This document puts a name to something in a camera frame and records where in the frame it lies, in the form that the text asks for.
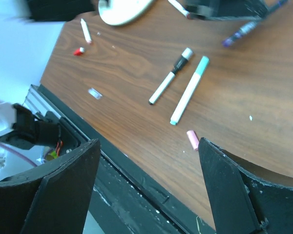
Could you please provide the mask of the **red pen cap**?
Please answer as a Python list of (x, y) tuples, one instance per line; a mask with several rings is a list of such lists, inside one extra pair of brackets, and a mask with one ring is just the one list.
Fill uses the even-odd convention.
[(83, 55), (85, 53), (85, 49), (83, 48), (83, 47), (80, 47), (79, 49), (77, 49), (74, 53), (73, 53), (73, 55), (75, 55), (75, 56), (81, 56), (81, 55)]

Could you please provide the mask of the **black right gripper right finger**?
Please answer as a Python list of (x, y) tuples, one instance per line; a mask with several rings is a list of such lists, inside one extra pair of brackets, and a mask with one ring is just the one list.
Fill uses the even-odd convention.
[(198, 153), (218, 234), (293, 234), (293, 178), (201, 138)]

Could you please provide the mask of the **red-tipped white marker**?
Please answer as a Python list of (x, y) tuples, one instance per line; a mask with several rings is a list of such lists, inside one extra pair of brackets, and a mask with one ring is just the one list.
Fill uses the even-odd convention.
[(177, 0), (168, 0), (168, 2), (175, 7), (182, 15), (184, 15), (187, 19), (191, 19), (191, 14), (187, 11)]

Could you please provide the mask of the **small black-tipped white marker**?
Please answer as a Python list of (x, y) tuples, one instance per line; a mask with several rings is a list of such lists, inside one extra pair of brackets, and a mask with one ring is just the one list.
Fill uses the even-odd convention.
[(162, 81), (162, 83), (159, 85), (159, 87), (155, 90), (155, 92), (149, 98), (148, 100), (149, 104), (153, 105), (158, 100), (158, 98), (162, 95), (162, 93), (170, 85), (170, 83), (173, 81), (174, 78), (175, 78), (175, 74), (173, 72), (169, 72), (168, 75), (165, 77), (165, 79)]

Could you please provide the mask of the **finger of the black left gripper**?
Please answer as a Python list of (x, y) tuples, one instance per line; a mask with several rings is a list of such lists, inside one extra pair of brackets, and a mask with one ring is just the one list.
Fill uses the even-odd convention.
[(200, 20), (260, 20), (268, 13), (263, 0), (187, 0), (185, 9)]

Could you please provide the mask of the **white marker with green end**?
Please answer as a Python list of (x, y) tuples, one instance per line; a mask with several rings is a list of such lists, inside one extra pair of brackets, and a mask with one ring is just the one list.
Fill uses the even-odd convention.
[(170, 124), (176, 125), (180, 121), (181, 116), (184, 113), (194, 91), (196, 90), (208, 64), (209, 64), (209, 58), (206, 56), (202, 56), (195, 72), (193, 73), (183, 95), (181, 96), (181, 98), (180, 98), (171, 118), (170, 118)]

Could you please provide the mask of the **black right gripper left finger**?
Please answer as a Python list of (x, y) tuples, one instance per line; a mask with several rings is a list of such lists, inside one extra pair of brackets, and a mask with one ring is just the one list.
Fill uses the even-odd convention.
[(100, 153), (92, 139), (0, 181), (0, 234), (81, 234)]

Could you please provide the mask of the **grey pen cap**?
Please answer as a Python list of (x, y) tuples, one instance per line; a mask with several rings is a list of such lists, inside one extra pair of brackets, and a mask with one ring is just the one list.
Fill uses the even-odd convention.
[(92, 95), (95, 99), (101, 99), (102, 98), (102, 94), (98, 91), (96, 91), (95, 89), (91, 88), (88, 90), (88, 93), (90, 95)]

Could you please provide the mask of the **purple pen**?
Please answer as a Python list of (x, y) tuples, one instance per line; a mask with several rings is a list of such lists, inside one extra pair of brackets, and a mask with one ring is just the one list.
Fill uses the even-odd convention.
[(222, 45), (224, 47), (230, 47), (232, 46), (237, 40), (243, 38), (248, 33), (250, 33), (252, 30), (254, 30), (262, 21), (264, 21), (266, 18), (268, 18), (271, 14), (273, 14), (276, 10), (281, 8), (284, 4), (286, 4), (288, 0), (279, 0), (271, 6), (268, 9), (268, 13), (263, 17), (263, 19), (250, 21), (244, 25), (242, 25), (239, 30), (237, 30), (234, 34), (232, 34), (230, 37), (223, 40)]

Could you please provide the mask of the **black and white pen cap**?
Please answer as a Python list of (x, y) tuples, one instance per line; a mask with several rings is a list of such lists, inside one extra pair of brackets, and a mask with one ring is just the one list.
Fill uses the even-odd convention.
[(181, 54), (181, 56), (177, 59), (177, 61), (175, 62), (173, 69), (172, 69), (172, 73), (173, 74), (177, 74), (179, 71), (181, 71), (183, 69), (183, 67), (188, 63), (188, 61), (191, 59), (191, 57), (193, 56), (193, 51), (190, 48), (186, 48), (183, 53)]

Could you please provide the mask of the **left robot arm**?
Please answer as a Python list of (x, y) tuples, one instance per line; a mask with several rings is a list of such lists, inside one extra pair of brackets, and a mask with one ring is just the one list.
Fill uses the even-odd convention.
[[(245, 20), (246, 24), (224, 40), (226, 47), (248, 34), (263, 21), (273, 8), (261, 0), (188, 0), (184, 5), (171, 4), (187, 19)], [(0, 0), (0, 13), (33, 21), (71, 21), (86, 12), (98, 12), (104, 23), (122, 26), (134, 21), (151, 5), (149, 0), (101, 0), (94, 5), (90, 0)], [(31, 149), (35, 145), (56, 146), (60, 130), (39, 140), (46, 133), (46, 121), (18, 104), (0, 101), (0, 146), (10, 152), (16, 148)]]

